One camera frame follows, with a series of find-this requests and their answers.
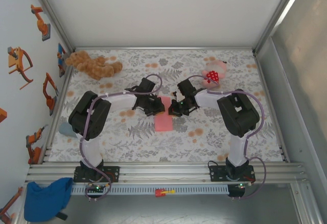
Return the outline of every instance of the mounting plate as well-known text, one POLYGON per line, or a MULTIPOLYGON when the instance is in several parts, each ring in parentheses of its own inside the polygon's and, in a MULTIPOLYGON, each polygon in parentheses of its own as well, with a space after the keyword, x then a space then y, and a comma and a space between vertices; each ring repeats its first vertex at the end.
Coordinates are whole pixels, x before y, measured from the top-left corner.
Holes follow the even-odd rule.
POLYGON ((244 174, 238 180, 232 180, 228 177, 226 172, 226 166, 209 166, 210 179, 212 182, 255 182, 255 175, 252 165, 248 165, 244 171, 244 174))
MULTIPOLYGON (((111 182, 118 182, 119 181, 119 170, 120 168, 118 166, 103 166, 103 172, 106 173, 107 176, 109 176, 111 182)), ((81 166, 77 166, 74 171, 74 182, 85 182, 89 183, 91 182, 88 178, 85 177, 85 171, 82 169, 81 166)), ((102 178, 100 182, 108 182, 107 179, 102 178)))

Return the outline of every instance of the floral tablecloth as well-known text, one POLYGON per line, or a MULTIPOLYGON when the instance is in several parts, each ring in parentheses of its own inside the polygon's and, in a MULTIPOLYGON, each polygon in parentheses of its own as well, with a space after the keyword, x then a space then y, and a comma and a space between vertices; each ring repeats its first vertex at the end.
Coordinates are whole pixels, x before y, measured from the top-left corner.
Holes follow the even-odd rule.
MULTIPOLYGON (((155 50, 119 49, 87 51, 91 57, 109 57, 123 63, 123 70, 112 78, 100 81, 73 70, 59 124, 68 117, 81 96, 88 90, 95 93, 114 93, 138 85, 151 73, 163 79, 160 94, 171 96, 177 83, 193 74, 200 74, 214 59, 227 62, 226 78, 220 81, 221 91, 241 88, 254 94, 264 106, 266 120, 261 131, 249 141, 248 155, 265 161, 281 161, 282 157, 274 127, 251 50, 155 50)), ((201 87, 201 79, 192 84, 201 87)), ((259 107, 252 100, 258 112, 259 107)), ((155 132, 153 117, 146 117, 137 109, 109 113, 100 135, 100 149, 104 161, 140 162, 206 162, 223 161, 228 156, 230 135, 220 111, 201 108, 190 116, 173 118, 174 130, 155 132)), ((56 132, 49 161, 79 161, 78 140, 56 132)))

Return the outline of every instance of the pink block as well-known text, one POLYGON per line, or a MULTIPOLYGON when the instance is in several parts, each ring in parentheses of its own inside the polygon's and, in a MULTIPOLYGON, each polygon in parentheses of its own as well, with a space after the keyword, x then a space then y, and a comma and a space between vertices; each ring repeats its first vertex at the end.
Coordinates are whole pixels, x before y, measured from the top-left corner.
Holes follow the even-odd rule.
POLYGON ((154 129, 155 131, 172 131, 173 130, 173 117, 168 115, 168 109, 171 105, 171 99, 168 96, 160 96, 165 112, 154 116, 154 129))

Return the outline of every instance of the cable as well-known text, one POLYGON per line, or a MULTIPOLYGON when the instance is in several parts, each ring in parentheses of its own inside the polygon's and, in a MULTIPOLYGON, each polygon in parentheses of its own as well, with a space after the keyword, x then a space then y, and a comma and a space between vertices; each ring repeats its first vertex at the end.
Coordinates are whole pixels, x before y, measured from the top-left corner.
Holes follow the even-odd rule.
MULTIPOLYGON (((187 79, 190 79, 190 78, 193 78, 193 77, 200 77, 200 78, 204 78, 204 79, 206 79, 206 80, 210 80, 211 82, 214 82, 214 83, 217 84, 217 86, 218 86, 218 82, 216 82, 215 80, 212 80, 212 79, 210 79, 210 78, 208 78, 208 77, 201 76, 201 75, 192 75, 192 76, 188 77, 187 79)), ((258 192, 260 192, 260 191, 262 190, 262 188, 263 188, 263 186, 264 186, 264 184, 265 184, 265 182, 266 182, 266 178, 267 178, 267 168, 266 168, 266 164, 265 164, 265 162, 264 162, 261 158, 259 158, 259 157, 257 157, 257 156, 252 157, 252 158, 248 158, 247 155, 246 155, 247 147, 248 147, 248 142, 249 142, 249 138, 250 138, 251 136, 255 135, 256 133, 258 133, 259 130, 261 130, 261 128, 264 126, 264 123, 265 123, 265 111, 264 111, 264 108, 263 108, 262 104, 260 103, 260 101, 259 101, 259 100, 254 96, 254 95, 252 95, 252 94, 250 94, 250 93, 248 93, 248 92, 245 92, 245 91, 241 91, 241 90, 225 91, 225 92, 223 92, 223 91, 221 91, 221 92, 213 92, 213 91, 211 91, 212 89, 216 88, 217 86, 215 86, 215 87, 213 87, 213 88, 210 88, 210 89, 207 89, 207 92, 208 92, 209 94, 213 94, 213 95, 227 95, 227 94, 244 94, 244 95, 247 95, 247 96, 251 97, 252 99, 254 99, 254 100, 256 101, 256 103, 259 105, 259 107, 260 107, 260 111, 261 111, 261 123, 260 123, 259 127, 258 127, 254 132, 252 132, 251 134, 249 134, 249 135, 246 137, 245 144, 244 144, 243 155, 244 155, 244 157, 245 157, 248 161, 251 161, 251 160, 253 160, 253 159, 258 159, 258 160, 261 161, 261 163, 262 163, 262 165, 263 165, 263 167, 264 167, 264 178, 263 178, 263 180, 262 180, 262 183, 261 183, 260 187, 257 189, 257 191, 255 191, 254 193, 250 194, 249 196, 241 197, 241 198, 240 198, 240 199, 242 199, 242 200, 245 200, 245 199, 247 199, 247 198, 251 198, 251 197, 255 196, 258 192)))
POLYGON ((148 76, 146 77, 146 79, 147 79, 148 77, 150 77, 150 76, 157 76, 157 77, 159 78, 159 80, 160 80, 160 85, 159 85, 159 87, 158 87, 156 90, 151 91, 151 92, 144 92, 144 93, 141 93, 141 92, 123 91, 123 92, 118 92, 118 93, 113 93, 113 94, 108 94, 108 95, 101 95, 101 96, 96 97, 96 98, 92 101, 92 103, 91 103, 91 105, 90 105, 90 107, 89 107, 89 109, 88 109, 87 118, 86 118, 85 127, 84 127, 84 133, 83 133, 82 138, 80 139, 80 146, 79 146, 79 148, 80 148, 81 156, 82 156, 82 158, 84 159, 85 163, 86 163, 88 166, 90 166, 93 170, 95 170, 96 172, 100 173, 104 178, 107 179, 108 183, 107 183, 105 186, 106 186, 106 187, 109 187, 108 191, 106 191, 103 195, 101 195, 100 197, 97 197, 97 198, 91 198, 91 197, 87 194, 88 190, 91 189, 92 186, 87 187, 87 188, 85 189, 84 194, 85 194, 85 196, 89 199, 89 201, 91 201, 91 200, 93 200, 93 201, 100 200, 100 199, 104 198, 104 197, 105 197, 105 196, 106 196, 106 195, 111 191, 111 179, 109 178, 109 176, 108 176, 107 174, 105 174, 104 172, 102 172, 101 170, 97 169, 97 168, 96 168, 95 166, 93 166, 92 164, 90 164, 90 162, 88 161, 88 159, 86 158, 86 156, 85 156, 85 154, 84 154, 84 152, 83 152, 83 142, 84 142, 84 140, 85 140, 85 138, 86 138, 87 128, 88 128, 88 124, 89 124, 89 122, 90 122, 90 117, 91 117, 91 114, 92 114, 92 111, 93 111, 93 107, 94 107, 95 103, 97 102, 97 100, 102 99, 102 98, 106 98, 106 97, 111 97, 111 96, 116 96, 116 95, 125 95, 125 94, 132 94, 132 95, 149 95, 149 94, 154 94, 154 93, 158 92, 158 91, 160 90, 160 88, 162 87, 162 78, 161 78, 159 75, 157 75, 157 74, 150 74, 150 75, 148 75, 148 76))
POLYGON ((215 161, 209 160, 209 161, 208 161, 208 168, 210 168, 209 163, 214 163, 214 164, 216 164, 217 166, 219 166, 215 161))

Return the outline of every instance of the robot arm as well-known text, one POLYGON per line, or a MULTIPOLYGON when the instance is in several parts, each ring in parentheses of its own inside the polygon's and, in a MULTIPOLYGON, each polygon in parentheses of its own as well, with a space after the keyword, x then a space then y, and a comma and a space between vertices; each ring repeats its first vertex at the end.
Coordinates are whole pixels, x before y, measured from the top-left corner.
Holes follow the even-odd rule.
POLYGON ((237 90, 221 94, 212 94, 203 88, 196 90, 188 79, 180 82, 177 87, 185 99, 179 102, 172 100, 170 115, 188 116, 200 107, 220 110, 225 126, 231 134, 230 151, 226 158, 227 175, 232 180, 240 178, 249 163, 244 152, 247 138, 260 120, 249 98, 245 94, 237 93, 237 90))
MULTIPOLYGON (((144 113, 147 116, 164 112, 165 107, 162 104, 160 97, 152 94, 141 94, 150 93, 154 86, 155 83, 143 78, 140 85, 126 89, 128 92, 122 92, 121 94, 116 95, 103 95, 103 97, 98 99, 94 104, 85 139, 88 141, 89 139, 94 139, 100 135, 109 111, 113 112, 124 108, 135 110, 139 107, 144 110, 144 113)), ((98 95, 94 92, 87 91, 72 111, 68 122, 72 125, 75 133, 83 135, 88 109, 92 101, 97 97, 98 95)))

